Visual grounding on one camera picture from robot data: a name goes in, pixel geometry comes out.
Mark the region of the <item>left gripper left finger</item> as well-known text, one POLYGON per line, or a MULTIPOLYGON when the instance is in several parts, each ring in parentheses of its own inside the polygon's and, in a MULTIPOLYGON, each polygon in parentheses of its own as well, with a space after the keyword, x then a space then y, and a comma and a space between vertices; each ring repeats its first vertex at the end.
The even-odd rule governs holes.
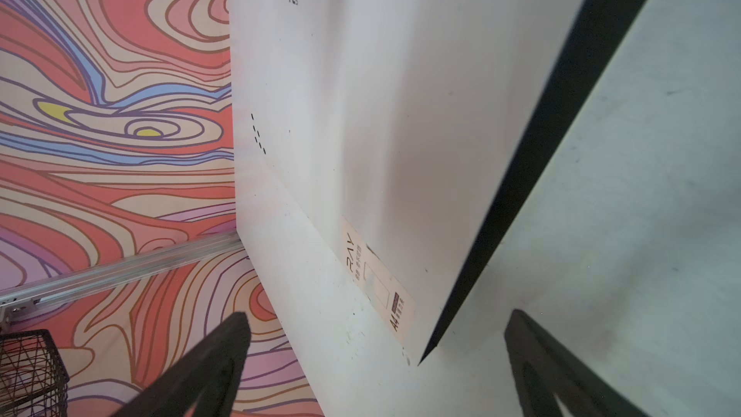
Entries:
POLYGON ((234 312, 118 416, 229 416, 251 343, 248 317, 234 312))

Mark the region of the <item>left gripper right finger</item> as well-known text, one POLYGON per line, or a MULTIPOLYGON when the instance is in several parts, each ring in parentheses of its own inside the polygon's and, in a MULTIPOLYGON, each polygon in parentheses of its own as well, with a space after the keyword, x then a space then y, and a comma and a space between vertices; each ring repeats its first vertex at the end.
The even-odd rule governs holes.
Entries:
POLYGON ((644 416, 522 310, 505 330, 515 389, 525 416, 644 416))

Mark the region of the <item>white folder black inside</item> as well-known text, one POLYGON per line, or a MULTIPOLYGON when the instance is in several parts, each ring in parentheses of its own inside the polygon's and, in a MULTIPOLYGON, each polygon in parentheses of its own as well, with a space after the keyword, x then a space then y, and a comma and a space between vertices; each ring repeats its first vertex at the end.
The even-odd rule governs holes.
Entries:
POLYGON ((431 359, 538 102, 644 0, 228 0, 237 229, 327 416, 453 416, 431 359))

